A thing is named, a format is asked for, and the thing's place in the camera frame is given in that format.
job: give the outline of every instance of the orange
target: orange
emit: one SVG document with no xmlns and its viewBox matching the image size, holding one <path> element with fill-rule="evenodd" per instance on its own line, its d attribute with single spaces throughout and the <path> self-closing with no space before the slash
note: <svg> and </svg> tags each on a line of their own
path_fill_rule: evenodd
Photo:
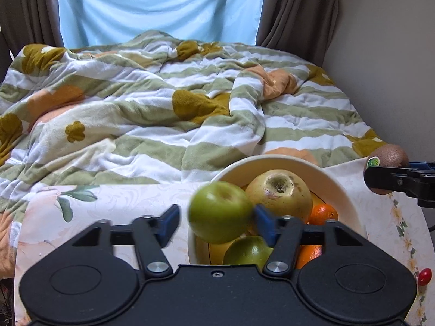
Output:
<svg viewBox="0 0 435 326">
<path fill-rule="evenodd" d="M 304 265 L 322 254 L 322 245 L 301 245 L 297 256 L 296 268 L 301 269 Z"/>
<path fill-rule="evenodd" d="M 326 220 L 338 220 L 338 213 L 335 208 L 327 203 L 322 203 L 313 207 L 309 224 L 323 225 Z"/>
</svg>

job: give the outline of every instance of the brown curtain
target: brown curtain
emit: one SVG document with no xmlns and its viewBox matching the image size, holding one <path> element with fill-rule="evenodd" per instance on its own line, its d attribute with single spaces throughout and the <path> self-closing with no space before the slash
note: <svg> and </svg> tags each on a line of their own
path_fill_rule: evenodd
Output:
<svg viewBox="0 0 435 326">
<path fill-rule="evenodd" d="M 337 13 L 338 0 L 264 0 L 256 44 L 321 66 Z"/>
<path fill-rule="evenodd" d="M 32 43 L 63 46 L 60 35 L 58 0 L 0 0 L 0 28 L 4 41 L 16 56 L 23 46 Z M 0 58 L 6 58 L 0 48 Z"/>
<path fill-rule="evenodd" d="M 3 33 L 0 31 L 0 82 L 4 80 L 11 61 L 9 47 L 7 46 Z"/>
</svg>

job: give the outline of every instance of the metal screw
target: metal screw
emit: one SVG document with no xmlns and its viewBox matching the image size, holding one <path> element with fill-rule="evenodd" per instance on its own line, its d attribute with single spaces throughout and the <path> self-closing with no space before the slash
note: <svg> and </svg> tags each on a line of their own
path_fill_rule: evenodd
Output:
<svg viewBox="0 0 435 326">
<path fill-rule="evenodd" d="M 163 261 L 154 261 L 148 263 L 147 270 L 153 273 L 162 273 L 169 268 L 169 265 Z"/>
<path fill-rule="evenodd" d="M 272 261 L 268 263 L 266 268 L 273 273 L 280 273 L 288 269 L 288 264 L 282 261 Z"/>
<path fill-rule="evenodd" d="M 221 271 L 215 271 L 215 272 L 212 273 L 212 277 L 221 278 L 221 277 L 223 277 L 223 272 L 221 272 Z"/>
</svg>

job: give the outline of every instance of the red berry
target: red berry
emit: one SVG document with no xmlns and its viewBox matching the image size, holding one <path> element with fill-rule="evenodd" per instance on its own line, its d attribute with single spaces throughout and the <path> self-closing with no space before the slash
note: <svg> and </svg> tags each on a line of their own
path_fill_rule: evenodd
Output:
<svg viewBox="0 0 435 326">
<path fill-rule="evenodd" d="M 420 287 L 428 284 L 432 279 L 432 270 L 430 268 L 425 268 L 418 274 L 417 283 Z"/>
</svg>

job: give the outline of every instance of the white wall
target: white wall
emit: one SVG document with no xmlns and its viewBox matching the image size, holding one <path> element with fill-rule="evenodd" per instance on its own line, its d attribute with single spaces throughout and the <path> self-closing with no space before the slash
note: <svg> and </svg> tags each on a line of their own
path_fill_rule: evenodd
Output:
<svg viewBox="0 0 435 326">
<path fill-rule="evenodd" d="M 435 161 L 435 0 L 341 0 L 323 68 L 383 140 Z"/>
</svg>

